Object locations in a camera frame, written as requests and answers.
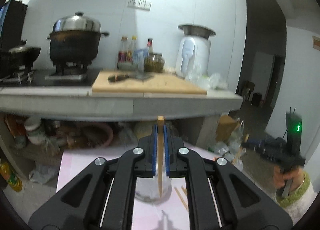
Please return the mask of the right forearm white sleeve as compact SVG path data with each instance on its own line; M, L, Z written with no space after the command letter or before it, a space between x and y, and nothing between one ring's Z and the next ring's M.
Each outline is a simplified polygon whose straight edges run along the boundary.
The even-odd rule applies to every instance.
M304 216L317 197L309 174L303 172L304 182L300 187L292 192L289 191L286 198L275 196L276 203L289 214L294 225Z

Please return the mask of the person's right hand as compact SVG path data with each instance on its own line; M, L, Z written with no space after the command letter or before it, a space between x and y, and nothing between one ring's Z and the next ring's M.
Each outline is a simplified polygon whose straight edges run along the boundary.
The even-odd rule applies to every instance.
M291 186L290 186L290 192L296 190L298 187L302 185L304 182L304 172L303 169L298 167L294 170L291 170L287 173L281 172L281 169L279 166L274 166L273 171L273 185L276 189L280 189L285 186L286 182L292 180Z

